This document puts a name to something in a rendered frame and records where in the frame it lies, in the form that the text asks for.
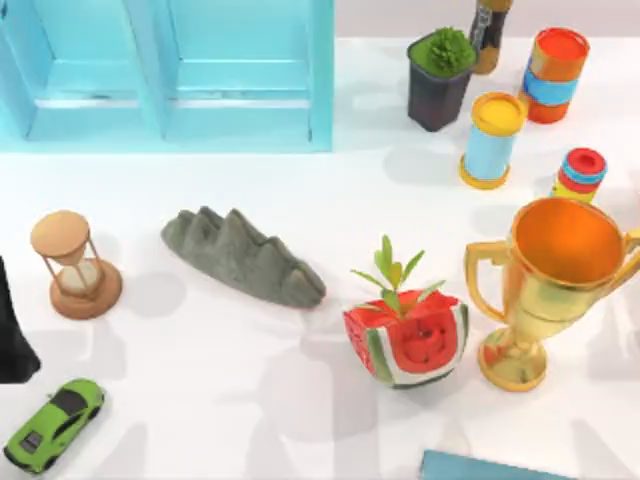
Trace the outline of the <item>grey mountain-shaped rock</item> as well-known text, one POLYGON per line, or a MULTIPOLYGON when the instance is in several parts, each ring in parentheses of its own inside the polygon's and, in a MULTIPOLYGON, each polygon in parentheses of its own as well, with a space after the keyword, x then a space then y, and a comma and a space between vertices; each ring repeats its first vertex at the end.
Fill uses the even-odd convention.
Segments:
POLYGON ((252 297, 311 309, 326 296, 324 282, 305 261, 237 209, 226 216, 207 206, 182 210, 163 227, 161 238, 196 270, 252 297))

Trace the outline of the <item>blue flat object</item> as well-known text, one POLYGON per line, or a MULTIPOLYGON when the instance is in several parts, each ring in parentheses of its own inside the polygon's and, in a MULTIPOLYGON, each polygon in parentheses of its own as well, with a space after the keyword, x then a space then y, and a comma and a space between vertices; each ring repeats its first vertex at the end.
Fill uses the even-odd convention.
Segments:
POLYGON ((577 480, 548 472, 531 470, 427 449, 418 480, 577 480))

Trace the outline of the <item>green toy car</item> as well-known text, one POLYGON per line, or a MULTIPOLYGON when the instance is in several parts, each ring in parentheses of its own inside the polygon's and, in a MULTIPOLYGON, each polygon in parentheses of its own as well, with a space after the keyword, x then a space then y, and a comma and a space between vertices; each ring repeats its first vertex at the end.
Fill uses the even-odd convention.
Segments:
POLYGON ((30 474, 46 472, 104 402, 105 393, 93 380, 77 378, 64 383, 7 441, 3 448, 6 459, 30 474))

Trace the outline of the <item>light blue rack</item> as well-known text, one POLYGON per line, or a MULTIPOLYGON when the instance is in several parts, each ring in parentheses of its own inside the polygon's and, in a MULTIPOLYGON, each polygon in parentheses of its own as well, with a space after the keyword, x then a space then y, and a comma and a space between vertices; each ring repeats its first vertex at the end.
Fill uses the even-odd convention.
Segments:
POLYGON ((334 0, 0 0, 0 152, 332 146, 334 0))

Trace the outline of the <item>watermelon-shaped plant pot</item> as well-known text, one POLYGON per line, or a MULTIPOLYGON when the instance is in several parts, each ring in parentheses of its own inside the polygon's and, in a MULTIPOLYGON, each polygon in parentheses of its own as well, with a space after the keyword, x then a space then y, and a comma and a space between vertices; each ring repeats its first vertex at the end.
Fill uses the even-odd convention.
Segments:
POLYGON ((422 290, 401 288, 424 255, 407 264, 393 257, 384 235, 374 253, 381 279, 352 272, 376 285, 380 298, 343 313, 349 341, 368 372, 392 388, 411 388, 439 381, 453 372, 466 348, 468 306, 441 292, 443 281, 422 290))

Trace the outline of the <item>black pot with green plant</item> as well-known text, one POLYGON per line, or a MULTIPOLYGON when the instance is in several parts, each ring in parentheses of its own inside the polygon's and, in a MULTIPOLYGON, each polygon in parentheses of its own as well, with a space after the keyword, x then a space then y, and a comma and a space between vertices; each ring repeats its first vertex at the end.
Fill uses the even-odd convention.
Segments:
POLYGON ((441 27, 407 48, 410 62, 408 115, 437 132, 461 110, 477 54, 465 34, 441 27))

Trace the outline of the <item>brown and black bottle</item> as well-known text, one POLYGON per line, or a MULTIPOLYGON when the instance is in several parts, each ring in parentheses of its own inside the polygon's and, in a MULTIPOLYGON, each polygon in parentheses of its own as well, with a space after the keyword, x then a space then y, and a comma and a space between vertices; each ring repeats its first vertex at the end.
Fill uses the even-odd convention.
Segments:
POLYGON ((469 41, 477 53, 473 72, 490 74, 497 66, 505 19, 513 0, 476 0, 469 41))

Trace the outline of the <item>orange and blue can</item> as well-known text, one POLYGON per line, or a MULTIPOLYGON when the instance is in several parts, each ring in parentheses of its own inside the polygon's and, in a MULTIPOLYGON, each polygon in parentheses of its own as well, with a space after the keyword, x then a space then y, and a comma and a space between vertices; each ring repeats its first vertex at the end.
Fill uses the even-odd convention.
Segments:
POLYGON ((569 28, 536 35, 520 90, 530 121, 551 124, 565 117, 589 51, 587 39, 569 28))

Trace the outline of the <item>wooden hourglass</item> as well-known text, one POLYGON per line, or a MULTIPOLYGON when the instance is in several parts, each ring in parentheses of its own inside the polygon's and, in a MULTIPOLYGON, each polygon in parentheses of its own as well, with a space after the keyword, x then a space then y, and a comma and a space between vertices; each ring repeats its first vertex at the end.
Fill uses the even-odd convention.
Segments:
POLYGON ((117 303, 122 276, 99 256, 84 216, 70 210, 50 213, 35 224, 30 240, 52 276, 50 301, 60 315, 93 319, 117 303))

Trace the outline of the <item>gold trophy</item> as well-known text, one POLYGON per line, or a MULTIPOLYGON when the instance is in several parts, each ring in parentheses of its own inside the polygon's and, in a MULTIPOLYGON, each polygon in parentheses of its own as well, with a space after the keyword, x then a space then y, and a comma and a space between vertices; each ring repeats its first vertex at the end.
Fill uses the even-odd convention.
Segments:
POLYGON ((640 228, 622 233, 600 209, 546 197, 522 207, 507 239, 467 245, 469 295, 504 328, 478 350, 484 376, 512 392, 547 369, 543 340, 570 327, 640 271, 640 228))

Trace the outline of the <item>yellow and light blue can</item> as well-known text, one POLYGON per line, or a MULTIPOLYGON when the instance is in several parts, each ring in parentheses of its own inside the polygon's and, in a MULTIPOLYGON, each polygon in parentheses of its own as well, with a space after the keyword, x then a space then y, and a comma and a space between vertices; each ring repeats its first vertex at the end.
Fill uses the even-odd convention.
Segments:
POLYGON ((465 183, 480 190, 505 183, 513 145, 526 116, 524 103, 509 93, 488 92, 476 98, 470 135, 459 163, 459 175, 465 183))

